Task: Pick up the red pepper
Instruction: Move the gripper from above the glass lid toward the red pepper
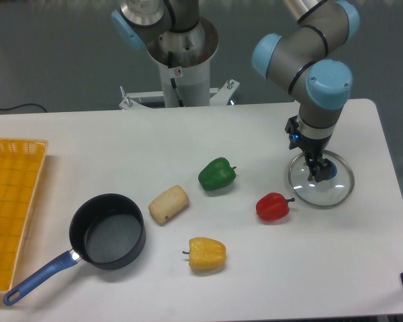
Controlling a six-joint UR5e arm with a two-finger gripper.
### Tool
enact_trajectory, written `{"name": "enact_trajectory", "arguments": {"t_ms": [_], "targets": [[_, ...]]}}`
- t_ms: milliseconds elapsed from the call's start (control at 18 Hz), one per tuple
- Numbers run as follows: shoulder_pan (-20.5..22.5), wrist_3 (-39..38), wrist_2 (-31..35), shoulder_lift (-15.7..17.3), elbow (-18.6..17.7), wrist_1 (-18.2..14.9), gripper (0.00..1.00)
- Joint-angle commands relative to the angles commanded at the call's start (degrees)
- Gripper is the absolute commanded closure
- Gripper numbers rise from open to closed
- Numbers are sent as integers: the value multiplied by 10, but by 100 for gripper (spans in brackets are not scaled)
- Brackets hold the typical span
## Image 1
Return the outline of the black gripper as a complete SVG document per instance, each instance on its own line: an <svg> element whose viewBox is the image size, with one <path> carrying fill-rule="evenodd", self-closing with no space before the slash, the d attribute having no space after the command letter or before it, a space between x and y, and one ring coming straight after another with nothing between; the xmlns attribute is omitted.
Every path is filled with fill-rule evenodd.
<svg viewBox="0 0 403 322"><path fill-rule="evenodd" d="M304 154L308 167L308 181L330 180L332 162L323 158L323 151L330 140L330 133L324 129L307 126L298 116L288 119L285 132L289 138L289 149L299 148Z"/></svg>

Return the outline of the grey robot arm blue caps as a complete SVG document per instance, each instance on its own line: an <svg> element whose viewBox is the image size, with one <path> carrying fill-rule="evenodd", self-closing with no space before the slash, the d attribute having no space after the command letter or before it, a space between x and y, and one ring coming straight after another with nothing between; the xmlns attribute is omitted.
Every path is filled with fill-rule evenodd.
<svg viewBox="0 0 403 322"><path fill-rule="evenodd" d="M309 179L335 174L323 156L345 103L353 76L328 55L359 29L355 7L347 1L288 1L298 30L288 37L264 36L251 64L300 104L285 127L290 148L305 157ZM158 64L167 107L206 106L210 102L210 61L218 49L215 27L199 13L197 1L121 1L111 20L123 41L147 49Z"/></svg>

